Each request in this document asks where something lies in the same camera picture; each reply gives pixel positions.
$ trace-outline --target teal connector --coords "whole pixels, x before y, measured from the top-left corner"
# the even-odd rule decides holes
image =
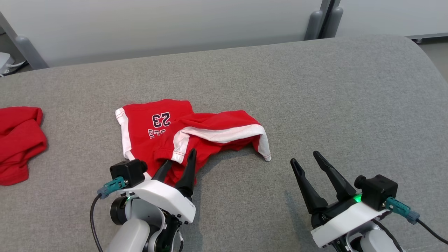
[[[97,193],[101,194],[101,199],[105,199],[109,194],[123,189],[127,184],[128,182],[125,181],[123,177],[117,177],[114,180],[105,183],[102,188],[98,189]]]
[[[417,219],[420,217],[420,214],[415,211],[411,211],[410,207],[392,197],[387,198],[386,209],[405,217],[413,225],[417,223]]]

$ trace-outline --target gray couch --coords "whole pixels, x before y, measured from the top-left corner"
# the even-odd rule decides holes
[[[272,161],[247,147],[212,157],[197,174],[197,215],[186,252],[332,251],[310,230],[289,160],[318,193],[336,194],[319,150],[351,183],[382,174],[397,198],[448,237],[448,84],[424,52],[396,36],[323,39],[50,68],[0,78],[0,107],[37,106],[48,150],[30,178],[0,188],[0,251],[95,251],[89,208],[123,160],[115,109],[163,98],[195,112],[246,110],[265,127]],[[98,202],[103,247],[118,227],[115,197]],[[383,224],[411,252],[448,251],[420,225]]]

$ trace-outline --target white wall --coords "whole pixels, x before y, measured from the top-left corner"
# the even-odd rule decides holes
[[[344,14],[336,37],[448,33],[448,0],[340,0],[339,6]]]
[[[49,66],[303,40],[320,0],[0,0]]]

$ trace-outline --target black cable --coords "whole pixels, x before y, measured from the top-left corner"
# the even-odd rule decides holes
[[[179,248],[179,252],[182,252],[183,248],[184,248],[184,241],[181,241],[181,247]]]
[[[7,74],[3,74],[3,76],[8,76],[8,75],[15,74],[17,71],[19,71],[20,69],[26,67],[27,65],[29,65],[29,63],[28,63],[28,61],[25,61],[22,65],[18,66],[16,69],[12,70],[11,72],[9,72]]]
[[[440,237],[438,234],[436,234],[431,228],[429,228],[428,226],[426,226],[426,224],[424,222],[422,222],[420,219],[416,220],[420,225],[422,225],[422,227],[424,227],[426,230],[428,230],[428,232],[431,233],[431,235],[433,235],[434,237],[436,237],[439,241],[443,242],[444,244],[448,244],[448,241],[443,239],[442,237]]]
[[[92,206],[90,207],[90,228],[92,229],[93,239],[95,239],[95,244],[96,247],[98,248],[98,251],[103,252],[103,249],[101,248],[101,245],[99,244],[98,241],[98,236],[96,236],[95,224],[93,223],[93,209],[95,208],[95,204],[99,198],[101,198],[101,193],[95,197],[95,199],[92,202]]]
[[[381,222],[379,222],[375,219],[373,219],[372,221],[373,221],[373,223],[378,225],[384,232],[386,232],[386,234],[389,236],[389,238],[392,239],[392,241],[395,244],[395,247],[398,249],[398,251],[403,252],[403,249],[401,249],[401,246],[398,244],[398,241],[395,239],[395,237],[393,237],[391,232],[383,224],[381,224]]]

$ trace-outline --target printed number 23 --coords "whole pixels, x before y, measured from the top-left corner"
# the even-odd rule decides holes
[[[169,112],[155,114],[152,116],[152,124],[155,128],[160,128],[162,126],[167,127],[171,124],[171,122],[168,121],[170,117]]]

